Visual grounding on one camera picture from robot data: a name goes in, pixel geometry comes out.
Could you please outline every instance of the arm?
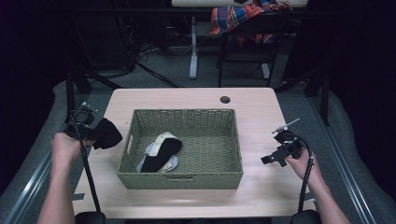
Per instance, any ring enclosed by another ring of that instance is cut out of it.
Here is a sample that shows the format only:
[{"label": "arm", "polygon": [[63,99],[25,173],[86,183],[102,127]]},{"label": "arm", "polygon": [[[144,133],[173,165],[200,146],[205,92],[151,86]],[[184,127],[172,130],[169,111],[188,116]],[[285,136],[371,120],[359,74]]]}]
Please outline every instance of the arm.
[{"label": "arm", "polygon": [[[309,155],[308,150],[305,148],[303,148],[301,152],[302,155],[300,159],[295,160],[293,158],[286,158],[286,161],[291,165],[297,176],[303,178]],[[308,179],[308,187],[315,195],[322,223],[350,223],[325,183],[316,157],[314,158],[314,165],[312,166],[311,175]]]},{"label": "arm", "polygon": [[70,171],[80,154],[80,143],[65,133],[56,133],[52,145],[49,190],[37,223],[75,223]]}]

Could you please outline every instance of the basket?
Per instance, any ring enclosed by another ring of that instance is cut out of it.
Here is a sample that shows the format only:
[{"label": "basket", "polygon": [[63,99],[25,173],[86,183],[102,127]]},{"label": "basket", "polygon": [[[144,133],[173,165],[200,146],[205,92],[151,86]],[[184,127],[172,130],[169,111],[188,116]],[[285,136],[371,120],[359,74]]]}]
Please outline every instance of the basket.
[{"label": "basket", "polygon": [[[138,173],[146,147],[164,132],[183,143],[178,166]],[[118,170],[127,189],[237,189],[242,175],[234,110],[134,110]]]}]

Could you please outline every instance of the person's right arm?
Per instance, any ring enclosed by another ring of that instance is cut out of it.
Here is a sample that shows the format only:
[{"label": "person's right arm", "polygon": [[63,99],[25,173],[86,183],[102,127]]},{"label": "person's right arm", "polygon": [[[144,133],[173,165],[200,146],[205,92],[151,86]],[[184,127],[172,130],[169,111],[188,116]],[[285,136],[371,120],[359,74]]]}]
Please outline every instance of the person's right arm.
[{"label": "person's right arm", "polygon": [[[292,157],[286,158],[286,161],[291,165],[297,176],[301,179],[304,178],[306,166],[308,164],[308,150],[302,148],[301,157],[298,160]],[[308,187],[315,196],[315,200],[318,205],[318,212],[320,213],[320,219],[323,224],[342,224],[350,223],[347,216],[338,206],[332,193],[325,183],[321,174],[318,160],[314,157],[314,165],[312,166],[311,174],[308,179]]]}]

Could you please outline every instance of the green woven basket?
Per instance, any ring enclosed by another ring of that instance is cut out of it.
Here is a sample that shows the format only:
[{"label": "green woven basket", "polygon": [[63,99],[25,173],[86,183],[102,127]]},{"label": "green woven basket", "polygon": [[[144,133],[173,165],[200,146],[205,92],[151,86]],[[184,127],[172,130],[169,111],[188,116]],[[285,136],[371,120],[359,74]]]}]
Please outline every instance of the green woven basket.
[{"label": "green woven basket", "polygon": [[[170,132],[182,143],[177,168],[138,173],[146,147]],[[243,175],[232,109],[136,109],[118,176],[127,189],[237,189]]]}]

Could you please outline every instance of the gray carpet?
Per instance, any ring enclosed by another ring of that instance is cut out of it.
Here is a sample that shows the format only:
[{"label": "gray carpet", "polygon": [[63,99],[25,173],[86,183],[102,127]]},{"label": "gray carpet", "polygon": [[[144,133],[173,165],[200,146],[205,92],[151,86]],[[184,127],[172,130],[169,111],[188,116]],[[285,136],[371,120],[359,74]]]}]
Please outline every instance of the gray carpet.
[{"label": "gray carpet", "polygon": [[[163,52],[154,49],[142,54],[142,60],[140,62],[183,87],[217,87],[218,70],[216,69],[216,62],[218,48],[210,44],[205,44],[210,43],[210,41],[211,40],[205,40],[199,48],[198,78],[195,80],[190,80],[188,75],[190,70],[190,52],[180,54],[180,52],[186,51],[185,48],[175,48],[178,53],[175,53],[173,50]],[[287,39],[280,50],[272,82],[273,88],[281,84],[281,74],[283,73],[291,45],[292,39]],[[244,67],[242,70],[252,76],[261,75],[260,70],[256,70],[255,66]],[[227,71],[232,72],[235,71],[235,69],[227,69]],[[161,83],[159,79],[152,77],[138,66],[131,74],[112,78],[111,80],[125,88],[168,88],[168,86]],[[89,96],[86,96],[86,100],[91,107],[99,110],[96,116],[96,120],[99,120],[106,111],[112,90],[96,80],[90,80],[90,82],[93,86],[93,91]],[[250,83],[246,81],[242,84],[249,85]],[[306,99],[302,94],[303,88],[304,83],[300,83],[288,93],[280,93],[277,95],[285,120],[291,121],[297,118],[301,119],[290,126],[290,129],[306,138],[317,154],[324,178],[329,184],[334,198],[345,211],[351,222],[361,223],[359,213],[334,163],[332,149],[330,148],[326,134],[322,131],[320,125],[321,121],[315,116],[317,110],[310,104],[312,101],[316,102],[316,99]],[[10,213],[12,214],[12,209],[17,203],[17,200],[21,197],[32,175],[35,173],[35,168],[42,162],[43,157],[50,152],[50,140],[52,136],[64,128],[64,119],[66,117],[64,82],[56,86],[54,92],[56,93],[56,100],[47,122],[43,126],[40,135],[37,137],[21,169],[16,174],[6,192],[1,196],[0,223],[5,223],[7,218],[9,218],[8,215]],[[348,166],[356,178],[362,194],[365,196],[376,223],[394,222],[394,220],[396,220],[396,215],[394,213],[394,211],[396,211],[396,204],[378,187],[371,177],[370,172],[359,159],[349,119],[341,102],[333,94],[331,94],[330,98],[329,120],[331,124],[330,129],[346,157]],[[78,161],[72,174],[73,188],[76,186],[81,172],[82,162]],[[48,179],[44,181],[38,193],[32,196],[34,198],[33,202],[28,205],[26,214],[22,214],[21,223],[35,223],[47,187]],[[123,223],[123,220],[109,219],[107,223]],[[273,223],[289,223],[289,218],[274,217]]]}]

